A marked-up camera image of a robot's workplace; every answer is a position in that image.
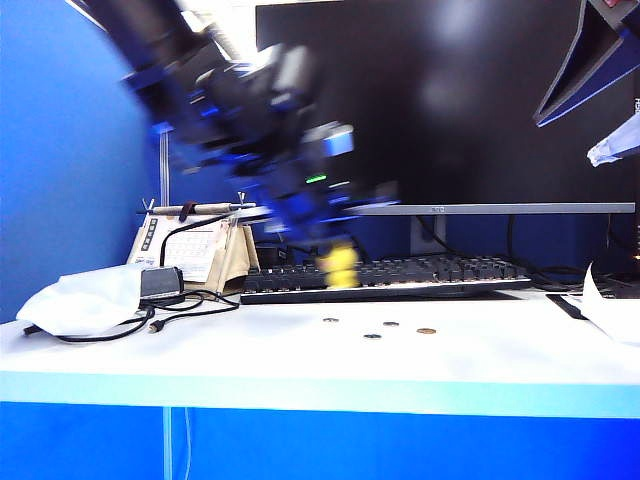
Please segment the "pale right gripper finger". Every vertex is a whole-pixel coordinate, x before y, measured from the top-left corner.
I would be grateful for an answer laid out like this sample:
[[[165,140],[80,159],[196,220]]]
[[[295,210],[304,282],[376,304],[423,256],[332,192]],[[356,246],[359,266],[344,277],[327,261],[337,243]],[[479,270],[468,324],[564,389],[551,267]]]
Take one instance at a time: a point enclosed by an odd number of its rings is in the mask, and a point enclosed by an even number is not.
[[[613,163],[639,153],[639,118],[630,117],[587,153],[593,167]]]

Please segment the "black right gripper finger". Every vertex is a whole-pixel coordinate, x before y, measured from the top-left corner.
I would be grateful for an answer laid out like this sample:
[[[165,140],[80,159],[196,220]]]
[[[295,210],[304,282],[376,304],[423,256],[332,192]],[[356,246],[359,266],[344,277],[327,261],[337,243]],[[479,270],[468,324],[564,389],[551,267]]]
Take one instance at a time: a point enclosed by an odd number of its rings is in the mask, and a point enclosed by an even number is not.
[[[582,1],[577,30],[534,121],[542,127],[639,67],[639,3]]]

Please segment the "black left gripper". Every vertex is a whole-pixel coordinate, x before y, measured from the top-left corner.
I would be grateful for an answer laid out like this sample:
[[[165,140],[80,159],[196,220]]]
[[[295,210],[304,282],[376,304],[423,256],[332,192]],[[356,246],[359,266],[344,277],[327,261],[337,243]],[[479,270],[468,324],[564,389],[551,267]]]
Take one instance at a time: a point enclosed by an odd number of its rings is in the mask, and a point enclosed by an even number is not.
[[[348,241],[354,219],[399,202],[398,183],[366,186],[332,172],[336,158],[353,149],[353,127],[330,122],[307,130],[287,150],[238,163],[234,180],[268,210],[273,231],[293,244],[328,252]]]

